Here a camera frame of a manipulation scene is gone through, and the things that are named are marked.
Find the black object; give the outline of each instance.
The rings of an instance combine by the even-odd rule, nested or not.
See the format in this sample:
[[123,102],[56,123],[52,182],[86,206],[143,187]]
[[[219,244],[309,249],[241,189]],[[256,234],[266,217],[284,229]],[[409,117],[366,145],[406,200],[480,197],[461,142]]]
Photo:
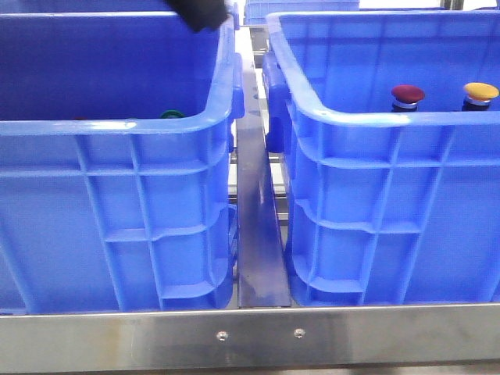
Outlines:
[[215,30],[227,20],[224,0],[166,0],[166,2],[195,33],[205,27]]
[[490,108],[490,101],[480,102],[478,100],[474,100],[472,98],[465,98],[463,101],[462,111],[487,111]]
[[395,101],[394,103],[392,103],[391,112],[393,113],[416,112],[416,110],[418,109],[417,103],[411,103],[411,105],[407,106],[406,105],[407,105],[406,103]]

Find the yellow button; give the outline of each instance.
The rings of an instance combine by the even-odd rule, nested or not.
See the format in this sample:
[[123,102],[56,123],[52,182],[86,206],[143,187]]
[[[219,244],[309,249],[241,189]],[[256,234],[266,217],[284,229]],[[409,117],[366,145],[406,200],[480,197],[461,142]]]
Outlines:
[[470,84],[466,84],[463,89],[472,99],[482,102],[492,100],[500,95],[500,92],[495,86],[483,84],[481,82],[471,82]]

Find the stainless steel frame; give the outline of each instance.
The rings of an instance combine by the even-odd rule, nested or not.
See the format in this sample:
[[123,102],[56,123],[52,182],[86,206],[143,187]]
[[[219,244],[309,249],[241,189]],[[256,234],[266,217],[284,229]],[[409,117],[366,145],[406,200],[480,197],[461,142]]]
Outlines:
[[0,372],[500,359],[500,305],[0,318]]
[[[238,31],[248,111],[237,125],[239,303],[282,306],[290,300],[249,43],[249,29]],[[0,316],[0,373],[500,362],[499,322],[500,304]]]

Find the red button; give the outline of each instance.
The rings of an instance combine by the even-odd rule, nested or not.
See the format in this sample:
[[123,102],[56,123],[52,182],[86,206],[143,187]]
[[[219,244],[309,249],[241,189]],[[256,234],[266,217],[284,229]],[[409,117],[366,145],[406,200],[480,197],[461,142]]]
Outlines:
[[412,84],[400,84],[394,87],[391,93],[400,102],[407,104],[417,103],[425,98],[425,92],[423,92],[421,88],[413,86]]

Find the blue plastic crate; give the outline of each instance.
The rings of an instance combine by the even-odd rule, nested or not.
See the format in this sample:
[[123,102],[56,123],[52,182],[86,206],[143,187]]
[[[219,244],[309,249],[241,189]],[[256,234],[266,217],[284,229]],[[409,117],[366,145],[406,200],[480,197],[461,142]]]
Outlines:
[[376,11],[402,11],[402,12],[408,12],[408,11],[427,11],[427,10],[446,10],[444,6],[433,6],[433,7],[415,7],[415,8],[361,8],[360,9],[363,12],[376,12]]
[[[263,64],[283,131],[287,266],[302,305],[500,299],[498,12],[268,16]],[[390,113],[391,88],[427,93]]]
[[[166,0],[1,0],[0,13],[78,13],[170,11]],[[238,4],[227,7],[240,28]]]
[[38,13],[0,30],[0,313],[224,307],[232,21]]
[[359,10],[359,0],[247,0],[245,25],[265,25],[275,12]]

